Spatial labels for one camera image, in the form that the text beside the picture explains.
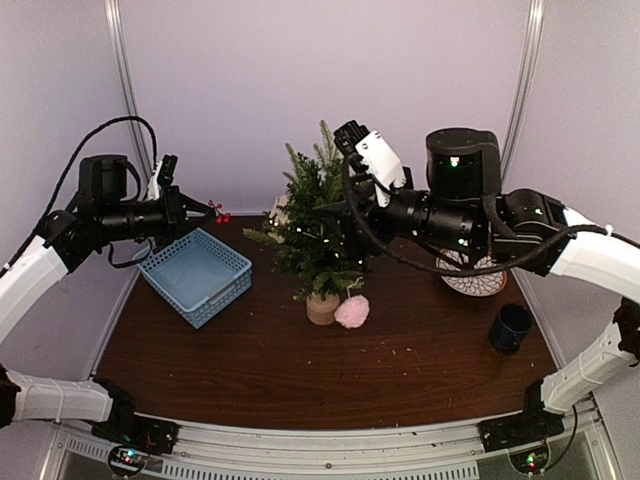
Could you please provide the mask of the dark berry sprig ornament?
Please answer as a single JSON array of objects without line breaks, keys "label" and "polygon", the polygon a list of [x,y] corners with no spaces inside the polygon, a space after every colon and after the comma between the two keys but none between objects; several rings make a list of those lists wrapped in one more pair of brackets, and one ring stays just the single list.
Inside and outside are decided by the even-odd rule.
[{"label": "dark berry sprig ornament", "polygon": [[228,224],[230,222],[231,214],[229,212],[222,211],[222,204],[210,200],[208,202],[208,206],[214,211],[215,221],[217,224]]}]

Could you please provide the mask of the small green christmas tree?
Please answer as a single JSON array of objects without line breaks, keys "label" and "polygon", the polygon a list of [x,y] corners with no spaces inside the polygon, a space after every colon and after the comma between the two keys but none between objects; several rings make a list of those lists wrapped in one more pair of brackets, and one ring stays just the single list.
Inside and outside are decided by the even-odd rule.
[{"label": "small green christmas tree", "polygon": [[339,240],[315,210],[322,204],[343,200],[342,154],[334,144],[334,135],[326,121],[319,122],[322,142],[313,145],[314,156],[285,145],[291,170],[287,179],[288,215],[286,225],[275,227],[269,213],[259,229],[245,228],[246,238],[266,245],[275,252],[275,269],[294,274],[299,286],[294,298],[307,300],[312,294],[346,295],[346,287],[368,271],[368,256],[347,258]]}]

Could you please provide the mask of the pink pompom ornament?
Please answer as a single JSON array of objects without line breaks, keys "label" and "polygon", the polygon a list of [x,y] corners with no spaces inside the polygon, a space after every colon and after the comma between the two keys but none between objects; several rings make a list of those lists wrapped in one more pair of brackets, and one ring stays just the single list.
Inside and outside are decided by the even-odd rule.
[{"label": "pink pompom ornament", "polygon": [[364,278],[358,277],[346,287],[345,299],[334,313],[335,321],[346,329],[360,328],[370,314],[370,301],[359,293]]}]

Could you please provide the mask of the white fluffy ornament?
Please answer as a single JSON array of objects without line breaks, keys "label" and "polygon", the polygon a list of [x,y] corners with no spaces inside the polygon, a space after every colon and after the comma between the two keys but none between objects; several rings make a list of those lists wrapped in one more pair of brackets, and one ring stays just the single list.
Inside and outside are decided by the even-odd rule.
[{"label": "white fluffy ornament", "polygon": [[269,222],[273,226],[278,227],[288,223],[288,215],[285,211],[288,200],[289,198],[287,195],[281,195],[275,199],[274,205],[269,213]]}]

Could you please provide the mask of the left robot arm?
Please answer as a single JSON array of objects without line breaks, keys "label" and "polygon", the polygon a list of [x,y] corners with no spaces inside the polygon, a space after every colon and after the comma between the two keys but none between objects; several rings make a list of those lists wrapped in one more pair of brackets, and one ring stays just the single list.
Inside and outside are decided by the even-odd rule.
[{"label": "left robot arm", "polygon": [[[139,176],[124,155],[97,155],[79,166],[78,189],[67,207],[45,214],[35,235],[1,274],[1,336],[93,253],[114,252],[120,241],[148,242],[153,253],[218,217],[216,207],[183,194],[173,183],[177,164],[165,156],[147,188],[127,195],[127,179]],[[144,433],[134,401],[110,381],[72,382],[1,370],[1,424],[21,420],[81,420],[123,444]]]}]

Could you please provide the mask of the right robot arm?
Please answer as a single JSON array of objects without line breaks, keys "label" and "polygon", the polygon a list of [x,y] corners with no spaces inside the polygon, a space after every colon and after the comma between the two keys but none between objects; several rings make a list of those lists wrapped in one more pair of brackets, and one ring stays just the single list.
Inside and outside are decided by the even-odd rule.
[{"label": "right robot arm", "polygon": [[566,276],[618,294],[604,332],[567,366],[531,384],[516,414],[482,421],[486,450],[556,436],[575,404],[615,373],[639,361],[639,246],[595,224],[561,201],[532,189],[504,192],[496,136],[446,128],[426,138],[428,186],[417,190],[382,135],[355,121],[334,132],[342,154],[345,198],[318,215],[340,236],[351,258],[390,253],[403,237],[433,253],[466,261],[455,277],[520,268]]}]

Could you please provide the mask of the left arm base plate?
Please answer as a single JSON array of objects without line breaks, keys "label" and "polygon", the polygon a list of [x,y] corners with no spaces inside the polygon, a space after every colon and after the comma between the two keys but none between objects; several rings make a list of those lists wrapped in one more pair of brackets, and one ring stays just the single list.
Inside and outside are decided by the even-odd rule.
[{"label": "left arm base plate", "polygon": [[112,412],[106,421],[88,424],[96,437],[154,455],[172,454],[179,430],[175,422],[127,411]]}]

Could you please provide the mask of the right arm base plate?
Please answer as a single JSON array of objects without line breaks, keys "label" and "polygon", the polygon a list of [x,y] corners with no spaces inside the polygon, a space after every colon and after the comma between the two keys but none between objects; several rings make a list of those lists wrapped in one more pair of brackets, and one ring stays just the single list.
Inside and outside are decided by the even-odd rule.
[{"label": "right arm base plate", "polygon": [[560,435],[565,427],[562,415],[542,411],[525,412],[483,420],[478,424],[486,453],[511,449]]}]

